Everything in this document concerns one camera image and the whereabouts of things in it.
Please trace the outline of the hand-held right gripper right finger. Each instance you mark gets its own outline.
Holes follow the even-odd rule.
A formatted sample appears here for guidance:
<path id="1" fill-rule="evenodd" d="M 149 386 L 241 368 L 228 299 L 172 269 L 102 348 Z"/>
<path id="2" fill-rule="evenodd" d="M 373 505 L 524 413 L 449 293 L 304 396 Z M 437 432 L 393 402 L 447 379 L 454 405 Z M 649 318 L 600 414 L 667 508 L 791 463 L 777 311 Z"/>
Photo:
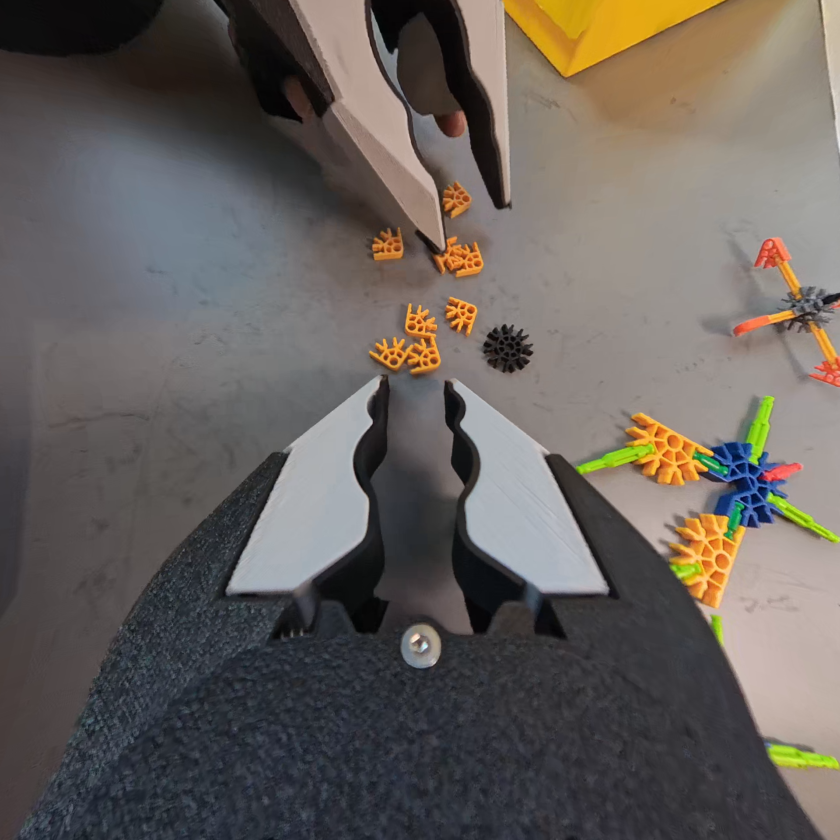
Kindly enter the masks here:
<path id="1" fill-rule="evenodd" d="M 549 463 L 549 451 L 463 382 L 444 384 L 458 498 L 452 565 L 472 632 L 505 604 L 524 608 L 525 633 L 560 634 L 551 599 L 610 587 Z"/>

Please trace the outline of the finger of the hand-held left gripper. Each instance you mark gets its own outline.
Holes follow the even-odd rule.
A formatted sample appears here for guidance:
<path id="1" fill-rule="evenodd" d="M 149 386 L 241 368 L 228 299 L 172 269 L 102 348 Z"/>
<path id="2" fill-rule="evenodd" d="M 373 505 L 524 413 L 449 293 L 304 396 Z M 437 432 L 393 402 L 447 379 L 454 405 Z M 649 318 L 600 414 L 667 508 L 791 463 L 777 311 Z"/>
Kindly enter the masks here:
<path id="1" fill-rule="evenodd" d="M 501 1 L 456 1 L 460 68 L 455 97 L 465 112 L 469 143 L 490 200 L 511 204 L 505 8 Z"/>
<path id="2" fill-rule="evenodd" d="M 333 96 L 322 123 L 349 157 L 360 188 L 384 214 L 400 209 L 431 249 L 443 251 L 437 188 L 417 152 L 407 105 L 383 67 L 370 3 L 290 5 Z"/>

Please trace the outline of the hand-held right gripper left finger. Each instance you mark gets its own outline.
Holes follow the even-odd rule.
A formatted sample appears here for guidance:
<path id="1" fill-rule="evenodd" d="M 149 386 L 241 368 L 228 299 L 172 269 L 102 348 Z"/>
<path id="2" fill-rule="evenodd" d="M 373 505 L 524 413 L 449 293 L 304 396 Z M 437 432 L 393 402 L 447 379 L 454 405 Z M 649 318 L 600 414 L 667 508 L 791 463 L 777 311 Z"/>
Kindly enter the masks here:
<path id="1" fill-rule="evenodd" d="M 282 451 L 227 596 L 287 595 L 306 628 L 325 602 L 350 619 L 372 605 L 384 547 L 371 478 L 386 453 L 389 397 L 388 377 L 376 376 Z"/>

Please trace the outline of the black snowflake connector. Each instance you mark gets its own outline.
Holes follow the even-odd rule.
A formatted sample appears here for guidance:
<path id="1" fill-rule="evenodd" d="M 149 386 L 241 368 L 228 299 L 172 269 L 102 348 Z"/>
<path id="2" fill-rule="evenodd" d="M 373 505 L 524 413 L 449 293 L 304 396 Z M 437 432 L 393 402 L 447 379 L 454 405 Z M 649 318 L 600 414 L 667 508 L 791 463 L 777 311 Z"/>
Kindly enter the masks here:
<path id="1" fill-rule="evenodd" d="M 482 353 L 493 369 L 512 373 L 530 364 L 532 344 L 529 336 L 513 324 L 503 323 L 488 332 L 482 344 Z"/>

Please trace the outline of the yellow plastic bin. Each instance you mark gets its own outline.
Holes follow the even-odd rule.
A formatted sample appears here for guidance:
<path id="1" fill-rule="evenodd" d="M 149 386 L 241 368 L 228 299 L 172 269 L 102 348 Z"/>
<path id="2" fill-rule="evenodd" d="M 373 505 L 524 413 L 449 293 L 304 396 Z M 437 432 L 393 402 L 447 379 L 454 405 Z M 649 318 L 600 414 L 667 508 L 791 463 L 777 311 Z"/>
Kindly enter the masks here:
<path id="1" fill-rule="evenodd" d="M 719 1 L 506 1 L 549 63 L 570 77 L 702 14 Z"/>

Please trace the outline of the blue green assembly with red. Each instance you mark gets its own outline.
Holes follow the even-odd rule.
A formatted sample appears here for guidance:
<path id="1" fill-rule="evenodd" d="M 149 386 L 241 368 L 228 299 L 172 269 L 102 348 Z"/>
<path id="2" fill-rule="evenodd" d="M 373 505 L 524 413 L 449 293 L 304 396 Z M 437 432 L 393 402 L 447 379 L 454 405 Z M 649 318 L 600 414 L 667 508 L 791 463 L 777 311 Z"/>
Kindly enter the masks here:
<path id="1" fill-rule="evenodd" d="M 794 523 L 830 543 L 838 535 L 791 504 L 782 487 L 802 469 L 799 463 L 773 462 L 766 451 L 774 398 L 762 398 L 743 440 L 706 447 L 644 413 L 632 416 L 630 441 L 577 466 L 581 475 L 604 469 L 637 466 L 660 485 L 682 487 L 707 478 L 725 487 L 712 512 L 686 518 L 671 543 L 670 569 L 700 604 L 719 608 L 742 541 L 748 529 Z"/>

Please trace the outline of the orange grey cross assembly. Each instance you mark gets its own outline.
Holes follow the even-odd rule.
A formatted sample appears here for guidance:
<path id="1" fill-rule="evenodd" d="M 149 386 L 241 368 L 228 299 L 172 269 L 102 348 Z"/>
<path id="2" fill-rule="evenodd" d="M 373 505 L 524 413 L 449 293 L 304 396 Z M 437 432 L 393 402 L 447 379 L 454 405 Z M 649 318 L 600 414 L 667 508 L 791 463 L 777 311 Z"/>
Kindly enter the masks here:
<path id="1" fill-rule="evenodd" d="M 839 386 L 839 355 L 825 330 L 839 305 L 839 294 L 829 293 L 819 287 L 804 287 L 791 267 L 791 255 L 782 238 L 767 238 L 763 241 L 754 262 L 756 269 L 777 269 L 788 292 L 782 309 L 765 314 L 736 325 L 734 337 L 783 324 L 788 330 L 797 328 L 813 336 L 822 354 L 823 361 L 817 365 L 810 377 L 834 387 Z"/>

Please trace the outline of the blue green yellow assembly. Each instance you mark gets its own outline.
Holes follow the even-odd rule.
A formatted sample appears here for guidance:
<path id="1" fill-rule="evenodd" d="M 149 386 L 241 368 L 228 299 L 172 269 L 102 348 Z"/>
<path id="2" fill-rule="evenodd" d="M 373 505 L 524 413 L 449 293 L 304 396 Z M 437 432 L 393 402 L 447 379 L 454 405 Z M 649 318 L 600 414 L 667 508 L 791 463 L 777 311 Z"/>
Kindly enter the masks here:
<path id="1" fill-rule="evenodd" d="M 721 616 L 703 607 L 772 761 L 782 752 L 789 769 L 838 770 L 838 646 L 808 647 L 805 617 L 797 612 Z"/>

